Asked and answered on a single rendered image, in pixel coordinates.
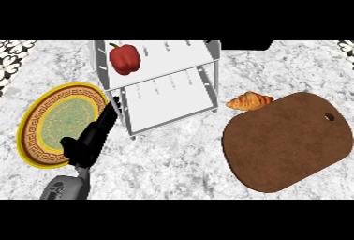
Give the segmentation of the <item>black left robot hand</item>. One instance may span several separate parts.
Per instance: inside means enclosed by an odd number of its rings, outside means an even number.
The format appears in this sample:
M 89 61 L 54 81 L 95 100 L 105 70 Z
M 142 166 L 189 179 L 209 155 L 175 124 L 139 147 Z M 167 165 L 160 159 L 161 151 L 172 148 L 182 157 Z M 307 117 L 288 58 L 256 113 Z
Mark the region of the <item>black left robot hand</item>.
M 113 103 L 108 103 L 99 119 L 89 124 L 79 138 L 64 137 L 61 139 L 64 156 L 70 159 L 71 165 L 80 166 L 82 168 L 91 168 L 95 165 L 117 119 L 117 111 Z

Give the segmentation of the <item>red bell pepper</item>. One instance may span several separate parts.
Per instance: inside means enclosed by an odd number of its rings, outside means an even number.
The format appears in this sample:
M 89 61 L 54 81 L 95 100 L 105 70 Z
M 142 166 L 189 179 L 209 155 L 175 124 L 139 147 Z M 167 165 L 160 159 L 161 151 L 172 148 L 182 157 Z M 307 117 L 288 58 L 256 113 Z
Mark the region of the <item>red bell pepper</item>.
M 114 49 L 110 53 L 110 62 L 117 72 L 126 76 L 141 68 L 141 54 L 133 45 L 117 45 L 111 43 Z

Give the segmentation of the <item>brown wooden cutting board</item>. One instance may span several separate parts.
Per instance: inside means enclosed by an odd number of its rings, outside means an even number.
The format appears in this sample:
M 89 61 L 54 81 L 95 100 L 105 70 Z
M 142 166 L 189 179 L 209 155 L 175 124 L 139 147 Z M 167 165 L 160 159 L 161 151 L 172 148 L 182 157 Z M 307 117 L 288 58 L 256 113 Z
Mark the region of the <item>brown wooden cutting board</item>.
M 278 192 L 343 160 L 353 131 L 321 96 L 299 92 L 240 114 L 223 131 L 232 173 L 260 192 Z

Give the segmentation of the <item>yellow and green patterned plate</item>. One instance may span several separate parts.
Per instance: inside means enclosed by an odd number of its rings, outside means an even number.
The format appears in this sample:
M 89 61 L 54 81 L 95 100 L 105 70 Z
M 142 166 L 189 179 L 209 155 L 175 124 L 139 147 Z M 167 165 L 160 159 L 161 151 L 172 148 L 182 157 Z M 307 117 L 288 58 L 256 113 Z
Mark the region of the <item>yellow and green patterned plate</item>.
M 101 89 L 86 82 L 63 84 L 35 101 L 17 130 L 18 154 L 30 165 L 52 169 L 68 164 L 60 141 L 79 138 L 107 104 Z

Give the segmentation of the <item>golden croissant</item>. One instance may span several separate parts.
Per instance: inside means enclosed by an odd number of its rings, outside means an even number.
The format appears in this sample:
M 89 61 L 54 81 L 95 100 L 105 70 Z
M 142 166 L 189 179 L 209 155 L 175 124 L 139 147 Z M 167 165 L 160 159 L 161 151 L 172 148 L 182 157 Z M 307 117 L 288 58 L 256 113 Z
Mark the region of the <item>golden croissant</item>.
M 259 93 L 248 91 L 240 97 L 234 98 L 226 103 L 226 106 L 235 110 L 254 111 L 269 105 L 274 101 L 274 97 L 260 95 Z

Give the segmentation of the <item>black appliance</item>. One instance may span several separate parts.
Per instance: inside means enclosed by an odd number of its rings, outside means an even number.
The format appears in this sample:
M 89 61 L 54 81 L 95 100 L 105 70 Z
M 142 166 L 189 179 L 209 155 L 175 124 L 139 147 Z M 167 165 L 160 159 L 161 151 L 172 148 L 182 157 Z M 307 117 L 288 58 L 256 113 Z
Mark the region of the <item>black appliance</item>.
M 209 44 L 219 43 L 223 50 L 266 51 L 272 40 L 209 40 Z

